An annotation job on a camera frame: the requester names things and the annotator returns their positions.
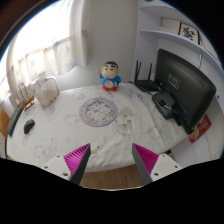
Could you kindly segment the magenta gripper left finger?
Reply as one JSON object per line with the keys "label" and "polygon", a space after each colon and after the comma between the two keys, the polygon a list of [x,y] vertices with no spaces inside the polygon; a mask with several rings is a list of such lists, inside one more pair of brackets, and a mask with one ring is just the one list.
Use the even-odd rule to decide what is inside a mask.
{"label": "magenta gripper left finger", "polygon": [[42,169],[79,185],[90,155],[91,146],[90,144],[86,144],[71,151],[67,155],[54,156]]}

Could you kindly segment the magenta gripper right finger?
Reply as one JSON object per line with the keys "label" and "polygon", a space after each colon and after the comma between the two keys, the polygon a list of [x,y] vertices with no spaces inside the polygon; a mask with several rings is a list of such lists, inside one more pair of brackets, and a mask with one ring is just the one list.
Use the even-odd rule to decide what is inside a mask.
{"label": "magenta gripper right finger", "polygon": [[150,184],[182,169],[167,154],[156,154],[135,143],[132,144],[132,155],[144,185]]}

